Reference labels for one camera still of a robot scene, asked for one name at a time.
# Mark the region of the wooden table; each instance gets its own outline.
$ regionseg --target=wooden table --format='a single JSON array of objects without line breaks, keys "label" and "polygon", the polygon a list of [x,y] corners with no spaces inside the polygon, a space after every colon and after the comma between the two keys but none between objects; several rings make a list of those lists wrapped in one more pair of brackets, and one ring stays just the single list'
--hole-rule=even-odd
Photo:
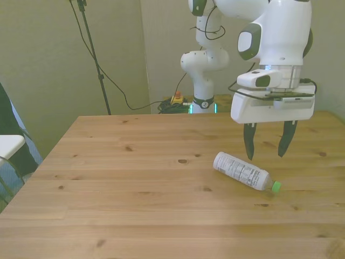
[{"label": "wooden table", "polygon": [[345,126],[316,113],[281,159],[282,126],[258,125],[252,161],[275,196],[212,169],[219,151],[247,161],[228,114],[80,117],[0,215],[0,258],[327,258],[345,238]]}]

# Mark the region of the bottle label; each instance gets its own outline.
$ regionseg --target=bottle label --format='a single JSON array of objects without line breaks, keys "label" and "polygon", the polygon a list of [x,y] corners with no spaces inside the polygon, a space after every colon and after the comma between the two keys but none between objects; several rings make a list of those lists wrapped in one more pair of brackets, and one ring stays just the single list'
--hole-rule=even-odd
[{"label": "bottle label", "polygon": [[223,174],[234,178],[237,181],[244,183],[250,187],[257,189],[258,183],[261,183],[260,177],[262,171],[244,161],[235,160],[229,155],[220,155],[216,158],[215,169],[218,169]]}]

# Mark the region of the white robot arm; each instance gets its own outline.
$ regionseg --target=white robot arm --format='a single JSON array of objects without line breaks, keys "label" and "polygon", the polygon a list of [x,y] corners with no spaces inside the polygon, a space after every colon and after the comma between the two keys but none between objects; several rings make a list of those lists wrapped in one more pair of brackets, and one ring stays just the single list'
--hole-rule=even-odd
[{"label": "white robot arm", "polygon": [[194,84],[193,113],[214,113],[214,84],[204,72],[226,68],[229,64],[229,55],[219,41],[224,32],[221,12],[214,8],[213,1],[203,1],[203,4],[201,9],[195,2],[189,1],[190,10],[198,16],[196,40],[206,50],[185,53],[181,59],[181,67]]},{"label": "white robot arm", "polygon": [[229,17],[252,22],[239,35],[238,51],[244,60],[260,62],[260,69],[242,74],[242,86],[233,98],[231,117],[245,124],[248,157],[253,158],[253,138],[259,122],[285,121],[278,154],[283,156],[297,121],[314,112],[315,86],[300,86],[303,57],[311,48],[310,0],[189,0],[196,16],[209,14],[210,5]]}]

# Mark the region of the bottle cap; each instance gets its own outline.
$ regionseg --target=bottle cap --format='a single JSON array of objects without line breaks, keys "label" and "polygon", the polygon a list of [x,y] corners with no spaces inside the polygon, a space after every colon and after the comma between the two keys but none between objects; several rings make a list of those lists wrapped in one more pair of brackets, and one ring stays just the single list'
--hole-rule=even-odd
[{"label": "bottle cap", "polygon": [[272,187],[272,192],[278,193],[281,187],[281,182],[275,182]]}]

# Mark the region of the beige wall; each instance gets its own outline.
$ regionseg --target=beige wall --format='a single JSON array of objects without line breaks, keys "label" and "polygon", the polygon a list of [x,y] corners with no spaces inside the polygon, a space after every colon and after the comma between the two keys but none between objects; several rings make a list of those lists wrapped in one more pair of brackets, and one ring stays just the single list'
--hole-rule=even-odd
[{"label": "beige wall", "polygon": [[312,0],[314,45],[302,75],[319,85],[316,103],[345,120],[345,1]]},{"label": "beige wall", "polygon": [[[139,0],[88,0],[86,15],[103,69],[133,106],[148,104]],[[106,114],[67,0],[1,0],[0,35],[0,78],[43,156],[77,116]],[[130,113],[108,81],[106,89],[113,114]]]},{"label": "beige wall", "polygon": [[[303,76],[319,84],[317,109],[330,110],[345,118],[345,86],[342,69],[345,68],[345,34],[343,11],[345,1],[312,0],[314,46],[305,60]],[[151,101],[171,96],[183,71],[180,58],[184,52],[198,50],[195,40],[196,19],[190,13],[187,0],[141,0],[147,69]],[[223,18],[226,36],[221,39],[230,54],[230,66],[224,71],[211,73],[216,83],[216,94],[229,93],[227,86],[250,63],[237,53],[237,38],[248,22]],[[192,94],[192,82],[186,78],[181,84],[184,94]]]}]

